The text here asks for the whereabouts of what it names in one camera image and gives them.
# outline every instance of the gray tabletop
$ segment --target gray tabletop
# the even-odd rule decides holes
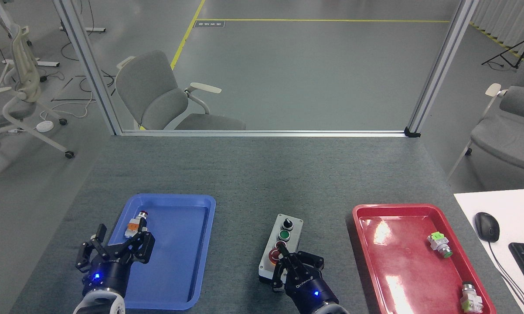
[[[304,219],[299,249],[324,257],[324,279],[340,304],[352,314],[376,312],[348,217],[356,205],[377,203],[438,206],[497,312],[520,312],[420,139],[112,137],[11,313],[72,313],[82,299],[82,274],[73,265],[78,245],[101,222],[111,230],[137,193],[217,201],[200,299],[187,313],[297,312],[287,296],[258,281],[278,213]]]

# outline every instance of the robotic arm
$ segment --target robotic arm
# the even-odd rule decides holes
[[[133,262],[147,264],[156,239],[145,232],[145,219],[140,218],[138,232],[122,244],[102,246],[107,227],[99,225],[97,233],[80,246],[76,268],[84,274],[82,302],[73,314],[124,314],[124,296]],[[93,250],[97,255],[89,261]]]
[[[302,251],[290,253],[282,243],[276,247],[283,257],[274,269],[274,292],[285,291],[300,314],[349,314],[322,279],[324,258]],[[281,280],[284,270],[287,270],[285,285]]]

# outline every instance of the white round device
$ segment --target white round device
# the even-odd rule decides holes
[[[37,131],[44,133],[47,131],[51,131],[53,127],[54,127],[53,121],[43,121],[42,123],[38,123],[35,128],[37,129]]]

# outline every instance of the office chair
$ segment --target office chair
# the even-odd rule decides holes
[[[524,169],[524,62],[517,72],[514,85],[501,90],[501,85],[495,83],[485,94],[492,97],[491,102],[471,131],[471,139],[450,170],[449,179],[463,156],[471,155],[471,143],[498,159]],[[486,117],[497,98],[502,98],[499,107],[503,112]]]
[[[246,129],[246,124],[237,119],[210,115],[208,106],[192,95],[196,89],[216,94],[221,89],[200,83],[179,89],[167,56],[159,50],[128,57],[117,67],[116,90],[136,122],[147,130],[163,130],[187,109],[188,98],[205,113],[188,115],[175,130]]]
[[[21,128],[23,131],[62,151],[65,157],[71,159],[74,157],[73,151],[45,137],[45,135],[23,122],[25,118],[33,114],[36,106],[41,107],[49,115],[57,118],[61,125],[66,125],[67,120],[37,101],[41,95],[41,88],[39,88],[39,73],[35,67],[37,62],[27,45],[29,28],[27,26],[20,28],[16,24],[13,24],[11,28],[13,36],[11,49],[14,67],[7,71],[9,66],[7,65],[1,76],[1,82],[13,80],[15,83],[12,86],[0,87],[0,133],[16,127]]]

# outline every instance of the black computer mouse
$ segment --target black computer mouse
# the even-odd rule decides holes
[[[485,212],[475,214],[475,229],[479,239],[487,242],[497,242],[500,236],[499,222],[495,217]]]

